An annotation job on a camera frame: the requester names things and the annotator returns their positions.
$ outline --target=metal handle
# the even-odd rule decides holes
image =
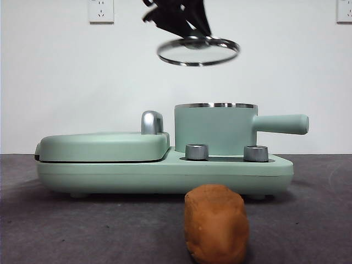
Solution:
[[[164,131],[163,116],[156,111],[145,111],[142,114],[142,135],[156,135]]]

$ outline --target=wall outlet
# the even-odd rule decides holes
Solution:
[[[352,23],[352,0],[337,0],[337,23]]]
[[[88,0],[90,23],[114,23],[114,0]]]

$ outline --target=gray table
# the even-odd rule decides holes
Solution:
[[[245,198],[245,263],[352,263],[352,155],[282,155],[288,191]],[[47,190],[32,155],[1,155],[1,264],[192,263],[183,195],[91,195]]]

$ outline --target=brown bread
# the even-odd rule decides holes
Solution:
[[[249,223],[242,197],[207,184],[185,195],[187,248],[199,264],[239,264],[246,254]]]

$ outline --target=pot handle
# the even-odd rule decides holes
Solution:
[[[254,129],[263,132],[304,135],[309,130],[309,118],[305,114],[256,116]]]

